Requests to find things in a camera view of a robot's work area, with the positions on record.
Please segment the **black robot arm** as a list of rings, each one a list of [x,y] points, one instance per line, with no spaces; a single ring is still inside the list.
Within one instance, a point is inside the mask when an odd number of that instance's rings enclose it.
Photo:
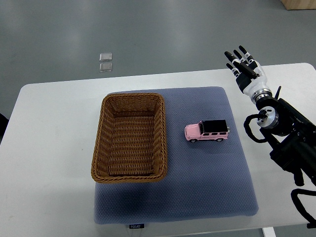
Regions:
[[[316,126],[284,99],[273,97],[268,89],[254,97],[260,132],[272,147],[271,159],[294,175],[297,186],[304,185],[303,173],[316,183]]]

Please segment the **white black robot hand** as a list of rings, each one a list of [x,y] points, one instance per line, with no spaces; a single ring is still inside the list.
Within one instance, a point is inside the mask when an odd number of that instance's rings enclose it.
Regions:
[[[235,76],[240,91],[249,96],[254,104],[264,97],[271,97],[272,92],[260,63],[243,46],[238,48],[233,53],[225,51],[224,55],[229,61],[226,66]]]

